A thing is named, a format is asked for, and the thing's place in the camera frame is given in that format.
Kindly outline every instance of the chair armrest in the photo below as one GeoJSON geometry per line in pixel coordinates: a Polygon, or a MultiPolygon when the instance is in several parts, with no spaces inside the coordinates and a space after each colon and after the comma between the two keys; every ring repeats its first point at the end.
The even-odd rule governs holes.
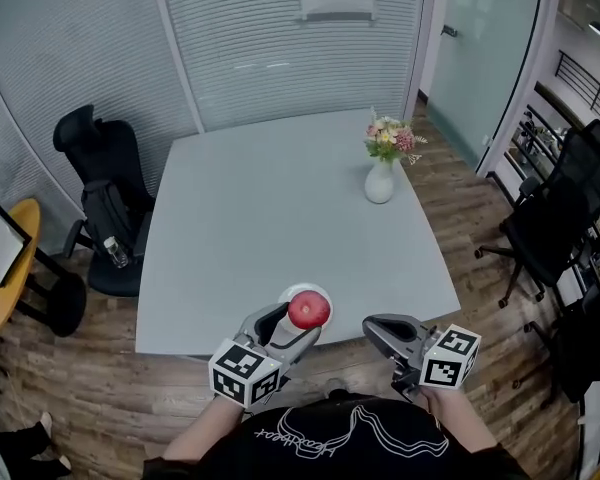
{"type": "Polygon", "coordinates": [[[149,238],[149,228],[151,227],[151,218],[153,217],[153,212],[147,212],[144,215],[144,219],[142,219],[142,224],[140,225],[140,231],[138,231],[138,236],[136,237],[136,243],[133,246],[133,257],[134,258],[143,258],[144,252],[147,249],[147,239],[149,238]]]}
{"type": "Polygon", "coordinates": [[[80,231],[82,231],[82,227],[84,226],[83,220],[77,220],[71,226],[69,230],[69,234],[67,235],[67,239],[64,242],[64,249],[62,254],[65,258],[70,258],[73,254],[73,250],[76,247],[76,244],[84,245],[89,249],[93,249],[93,240],[91,238],[87,238],[82,235],[80,231]]]}
{"type": "Polygon", "coordinates": [[[587,293],[584,294],[584,297],[582,297],[582,309],[584,309],[585,313],[589,304],[596,300],[598,295],[600,295],[600,290],[596,285],[593,285],[587,290],[587,293]]]}
{"type": "Polygon", "coordinates": [[[578,264],[581,268],[586,267],[587,264],[589,263],[589,260],[591,259],[592,253],[593,253],[593,246],[591,245],[591,241],[587,240],[585,238],[582,248],[578,251],[578,253],[573,258],[571,258],[571,260],[567,264],[567,268],[571,268],[576,264],[578,264]]]}
{"type": "Polygon", "coordinates": [[[529,196],[531,196],[531,194],[533,194],[540,185],[541,183],[538,181],[538,178],[534,176],[526,178],[520,184],[520,196],[518,197],[515,206],[518,206],[522,201],[529,198],[529,196]]]}

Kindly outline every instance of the office chair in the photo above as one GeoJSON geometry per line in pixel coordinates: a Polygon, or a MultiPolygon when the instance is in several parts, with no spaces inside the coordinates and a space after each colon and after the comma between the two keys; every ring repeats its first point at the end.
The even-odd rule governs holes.
{"type": "Polygon", "coordinates": [[[500,224],[512,248],[482,246],[475,251],[476,258],[492,252],[515,260],[507,292],[498,305],[504,308],[509,303],[522,267],[537,285],[536,300],[541,301],[544,287],[555,288],[562,272],[590,247],[585,233],[599,215],[600,121],[596,119],[580,132],[567,133],[547,181],[527,178],[520,185],[513,214],[500,224]]]}
{"type": "Polygon", "coordinates": [[[105,181],[115,185],[127,212],[125,221],[130,223],[130,233],[135,242],[134,261],[124,268],[116,268],[103,244],[94,243],[81,233],[85,221],[78,220],[69,232],[64,255],[69,258],[76,243],[93,249],[87,279],[89,286],[116,297],[137,296],[140,292],[144,245],[155,200],[144,184],[133,129],[124,121],[94,121],[93,105],[85,105],[60,119],[53,133],[53,145],[56,151],[67,156],[85,186],[105,181]]]}
{"type": "MultiPolygon", "coordinates": [[[[600,292],[590,289],[583,299],[567,306],[549,336],[537,322],[529,322],[524,332],[535,331],[549,349],[552,366],[551,393],[540,405],[547,408],[562,388],[572,403],[579,402],[591,383],[600,381],[600,292]]],[[[513,389],[537,373],[533,370],[513,382],[513,389]]]]}

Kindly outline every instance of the round table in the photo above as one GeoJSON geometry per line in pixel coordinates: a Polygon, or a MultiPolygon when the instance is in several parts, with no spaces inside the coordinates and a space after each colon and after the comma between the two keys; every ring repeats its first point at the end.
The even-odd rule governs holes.
{"type": "Polygon", "coordinates": [[[40,206],[35,199],[18,203],[9,215],[31,237],[29,245],[16,260],[7,283],[0,287],[0,328],[9,320],[24,290],[40,238],[40,206]]]}
{"type": "Polygon", "coordinates": [[[87,298],[84,283],[80,276],[66,271],[38,249],[40,205],[35,199],[21,201],[11,209],[9,215],[31,237],[31,241],[16,260],[4,286],[0,287],[0,328],[17,309],[48,325],[56,335],[68,336],[77,329],[84,314],[87,298]],[[33,258],[58,277],[50,290],[40,286],[30,274],[33,258]],[[25,287],[47,300],[46,311],[20,300],[25,287]]]}

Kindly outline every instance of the door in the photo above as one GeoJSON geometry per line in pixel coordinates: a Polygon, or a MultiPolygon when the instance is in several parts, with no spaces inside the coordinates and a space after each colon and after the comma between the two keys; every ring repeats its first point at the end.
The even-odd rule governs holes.
{"type": "Polygon", "coordinates": [[[427,113],[474,169],[516,87],[539,2],[447,0],[427,113]]]}

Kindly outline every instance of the t-shirt print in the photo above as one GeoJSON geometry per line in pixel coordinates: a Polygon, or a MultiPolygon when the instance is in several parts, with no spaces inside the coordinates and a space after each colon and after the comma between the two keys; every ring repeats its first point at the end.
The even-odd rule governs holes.
{"type": "MultiPolygon", "coordinates": [[[[387,432],[382,425],[382,421],[375,413],[362,405],[356,405],[351,410],[349,430],[347,433],[327,441],[320,441],[317,439],[317,436],[315,439],[312,439],[311,435],[305,435],[293,428],[288,422],[288,416],[293,410],[293,408],[286,410],[278,420],[275,431],[267,431],[262,428],[254,432],[255,437],[280,443],[280,445],[284,447],[293,446],[295,447],[296,456],[303,459],[317,459],[323,455],[326,457],[333,457],[334,453],[339,448],[342,448],[349,442],[358,425],[369,425],[380,446],[387,452],[401,456],[405,459],[410,459],[420,454],[429,454],[434,457],[440,457],[449,447],[449,440],[442,432],[440,433],[440,440],[437,442],[416,441],[413,443],[406,443],[400,441],[387,432]]],[[[440,430],[440,424],[437,420],[436,426],[438,430],[440,430]]]]}

